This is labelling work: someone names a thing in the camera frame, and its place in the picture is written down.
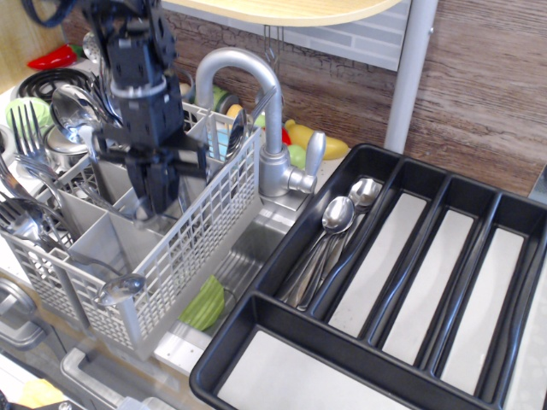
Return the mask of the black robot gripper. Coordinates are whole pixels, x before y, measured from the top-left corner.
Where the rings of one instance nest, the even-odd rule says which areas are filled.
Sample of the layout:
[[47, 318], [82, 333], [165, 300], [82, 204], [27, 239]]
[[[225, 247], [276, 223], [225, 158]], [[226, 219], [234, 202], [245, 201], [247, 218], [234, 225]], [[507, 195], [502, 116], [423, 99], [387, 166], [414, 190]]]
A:
[[121, 119], [96, 133], [97, 156], [126, 166], [137, 198], [148, 196], [155, 214], [164, 213], [179, 192], [179, 176], [206, 179], [207, 144], [185, 135], [185, 114], [175, 76], [151, 81], [112, 78], [109, 89]]

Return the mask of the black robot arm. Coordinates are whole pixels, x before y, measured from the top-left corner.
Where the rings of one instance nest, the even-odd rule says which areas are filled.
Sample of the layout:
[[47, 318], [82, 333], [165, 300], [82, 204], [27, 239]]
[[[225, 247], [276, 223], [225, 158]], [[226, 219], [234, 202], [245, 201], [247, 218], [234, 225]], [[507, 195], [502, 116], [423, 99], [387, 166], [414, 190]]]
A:
[[119, 120], [102, 120], [92, 132], [97, 156], [126, 167], [152, 214], [179, 198], [183, 176], [206, 178], [207, 144], [185, 134], [179, 78], [173, 70], [175, 38], [159, 1], [61, 1], [48, 17], [33, 1], [22, 4], [37, 24], [54, 27], [79, 6], [112, 79]]

